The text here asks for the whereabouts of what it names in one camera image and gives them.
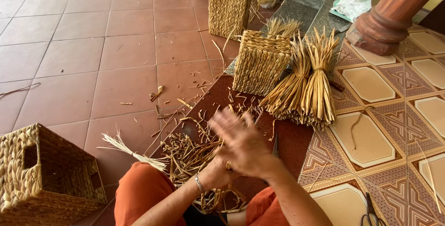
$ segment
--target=basket handle hole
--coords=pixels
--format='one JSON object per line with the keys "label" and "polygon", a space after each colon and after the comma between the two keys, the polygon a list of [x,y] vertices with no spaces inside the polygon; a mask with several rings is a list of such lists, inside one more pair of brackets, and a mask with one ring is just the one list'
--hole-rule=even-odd
{"label": "basket handle hole", "polygon": [[32,168],[37,165],[37,145],[28,147],[24,151],[24,167],[25,169]]}
{"label": "basket handle hole", "polygon": [[101,177],[99,176],[99,172],[94,173],[93,175],[90,176],[90,178],[93,189],[102,188],[102,182],[101,182]]}

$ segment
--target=scissors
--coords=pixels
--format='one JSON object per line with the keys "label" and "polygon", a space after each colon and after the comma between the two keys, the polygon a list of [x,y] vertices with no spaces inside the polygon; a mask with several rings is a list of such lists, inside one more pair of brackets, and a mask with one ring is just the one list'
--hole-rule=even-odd
{"label": "scissors", "polygon": [[366,214],[364,214],[362,216],[362,218],[360,219],[360,226],[363,226],[363,221],[364,221],[365,217],[368,218],[369,226],[372,226],[371,215],[374,215],[374,217],[376,218],[375,223],[377,226],[379,226],[380,223],[381,223],[381,225],[386,226],[386,223],[381,218],[377,217],[377,214],[375,213],[375,210],[374,210],[374,206],[372,206],[371,196],[369,195],[368,192],[366,192],[366,203],[368,204],[368,208],[367,208]]}
{"label": "scissors", "polygon": [[278,152],[278,132],[275,134],[275,142],[274,142],[274,148],[272,149],[272,155],[275,157],[280,157],[280,154]]}

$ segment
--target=person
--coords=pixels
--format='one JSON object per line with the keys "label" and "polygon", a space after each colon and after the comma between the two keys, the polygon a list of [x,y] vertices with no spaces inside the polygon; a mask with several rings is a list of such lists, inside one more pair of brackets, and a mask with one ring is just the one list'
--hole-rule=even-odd
{"label": "person", "polygon": [[[244,175],[261,178],[270,186],[253,197],[245,210],[226,214],[228,225],[331,226],[320,206],[270,153],[251,115],[245,113],[244,117],[247,128],[228,108],[215,113],[209,125],[225,146],[215,150],[215,158],[198,173],[197,180],[190,178],[176,190],[154,167],[133,164],[116,191],[116,225],[225,225],[219,216],[203,215],[191,204],[201,194],[200,185],[203,190],[214,189]],[[227,162],[231,162],[231,170],[226,170]]]}

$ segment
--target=orange pants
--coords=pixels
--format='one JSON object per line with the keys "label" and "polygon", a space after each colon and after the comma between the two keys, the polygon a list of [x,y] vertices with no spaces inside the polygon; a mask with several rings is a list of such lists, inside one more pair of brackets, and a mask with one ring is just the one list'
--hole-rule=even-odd
{"label": "orange pants", "polygon": [[[116,190],[116,226],[130,226],[173,191],[175,186],[162,172],[148,163],[134,163],[120,179]],[[249,202],[246,225],[289,225],[271,187],[262,190]],[[181,218],[176,226],[186,226],[186,222]]]}

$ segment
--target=square woven box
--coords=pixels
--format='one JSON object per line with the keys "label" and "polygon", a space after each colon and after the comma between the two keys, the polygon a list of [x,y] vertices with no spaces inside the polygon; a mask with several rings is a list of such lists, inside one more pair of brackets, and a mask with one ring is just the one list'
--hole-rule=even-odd
{"label": "square woven box", "polygon": [[236,40],[247,27],[251,0],[209,0],[209,33]]}
{"label": "square woven box", "polygon": [[0,225],[70,225],[107,203],[96,159],[40,124],[0,137]]}
{"label": "square woven box", "polygon": [[245,30],[235,64],[233,90],[266,96],[278,82],[291,58],[287,36],[261,36],[260,31]]}

